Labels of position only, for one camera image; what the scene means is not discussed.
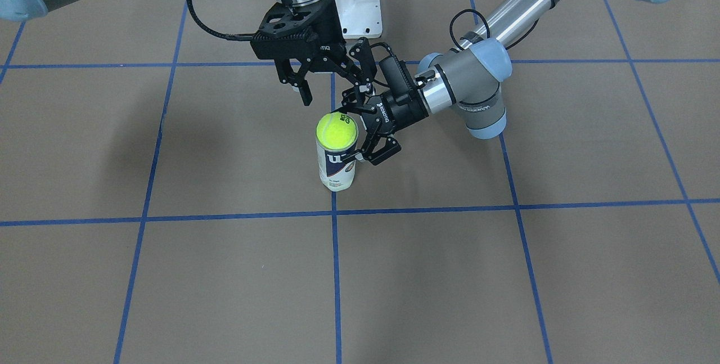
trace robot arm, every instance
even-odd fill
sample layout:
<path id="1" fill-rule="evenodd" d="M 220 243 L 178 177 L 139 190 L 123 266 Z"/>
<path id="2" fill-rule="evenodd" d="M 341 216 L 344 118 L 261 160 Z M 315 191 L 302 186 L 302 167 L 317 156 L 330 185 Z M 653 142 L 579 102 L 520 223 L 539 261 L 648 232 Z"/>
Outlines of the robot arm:
<path id="1" fill-rule="evenodd" d="M 76 1 L 0 0 L 0 17 L 24 21 Z M 506 125 L 501 82 L 512 73 L 506 48 L 560 2 L 505 0 L 491 13 L 486 25 L 463 36 L 457 49 L 426 56 L 415 76 L 389 46 L 378 43 L 389 53 L 379 63 L 388 89 L 376 94 L 373 82 L 377 67 L 371 47 L 378 44 L 370 46 L 367 39 L 361 38 L 347 49 L 335 0 L 276 1 L 254 34 L 213 35 L 249 41 L 259 59 L 275 62 L 280 81 L 293 86 L 305 105 L 312 100 L 304 79 L 307 72 L 334 72 L 347 79 L 352 89 L 345 90 L 338 110 L 362 116 L 367 137 L 361 148 L 344 161 L 357 157 L 372 164 L 401 149 L 393 136 L 396 131 L 448 107 L 460 113 L 473 136 L 493 138 L 501 133 Z M 293 69 L 291 60 L 299 61 L 300 67 Z M 385 146 L 375 151 L 383 139 Z"/>

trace white can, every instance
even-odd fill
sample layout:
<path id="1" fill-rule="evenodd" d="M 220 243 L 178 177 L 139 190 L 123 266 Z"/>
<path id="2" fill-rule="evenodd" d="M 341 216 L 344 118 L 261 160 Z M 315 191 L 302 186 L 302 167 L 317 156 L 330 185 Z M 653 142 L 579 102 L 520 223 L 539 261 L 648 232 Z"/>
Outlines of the white can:
<path id="1" fill-rule="evenodd" d="M 345 114 L 329 113 L 317 123 L 319 179 L 332 192 L 345 190 L 353 183 L 356 161 L 345 164 L 342 158 L 355 151 L 357 140 L 357 123 Z"/>

